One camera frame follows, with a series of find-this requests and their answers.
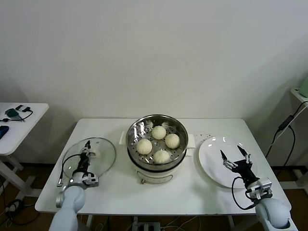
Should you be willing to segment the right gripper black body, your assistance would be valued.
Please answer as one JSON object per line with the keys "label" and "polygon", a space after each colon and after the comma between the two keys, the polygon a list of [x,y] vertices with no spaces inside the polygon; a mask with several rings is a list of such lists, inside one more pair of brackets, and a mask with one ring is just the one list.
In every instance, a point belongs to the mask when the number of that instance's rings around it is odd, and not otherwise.
{"label": "right gripper black body", "polygon": [[247,163],[246,160],[239,160],[235,162],[236,167],[233,169],[234,173],[238,173],[245,185],[250,185],[259,180],[259,178],[251,170],[252,163]]}

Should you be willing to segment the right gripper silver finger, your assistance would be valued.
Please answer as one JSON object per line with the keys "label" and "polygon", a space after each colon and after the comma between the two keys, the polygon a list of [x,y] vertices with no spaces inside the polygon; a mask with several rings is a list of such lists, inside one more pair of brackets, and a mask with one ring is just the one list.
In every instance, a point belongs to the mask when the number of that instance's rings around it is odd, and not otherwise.
{"label": "right gripper silver finger", "polygon": [[223,159],[223,165],[228,168],[229,170],[233,170],[235,168],[237,168],[237,164],[235,164],[234,162],[230,161],[226,155],[224,154],[224,152],[221,150],[220,151],[222,159]]}
{"label": "right gripper silver finger", "polygon": [[246,150],[245,150],[244,148],[242,148],[241,146],[238,145],[237,147],[238,147],[240,153],[243,155],[244,159],[239,160],[239,161],[237,161],[236,163],[237,163],[237,164],[247,164],[247,165],[251,165],[251,164],[252,164],[252,161],[251,161],[251,158],[250,158],[251,155],[248,154],[248,153],[246,152]]}

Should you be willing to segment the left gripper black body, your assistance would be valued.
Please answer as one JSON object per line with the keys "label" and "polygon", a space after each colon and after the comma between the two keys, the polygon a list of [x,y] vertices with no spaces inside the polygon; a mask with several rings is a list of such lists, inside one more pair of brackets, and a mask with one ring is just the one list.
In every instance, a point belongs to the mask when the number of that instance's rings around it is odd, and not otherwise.
{"label": "left gripper black body", "polygon": [[90,158],[87,155],[80,155],[80,160],[75,173],[81,172],[87,174],[90,165]]}

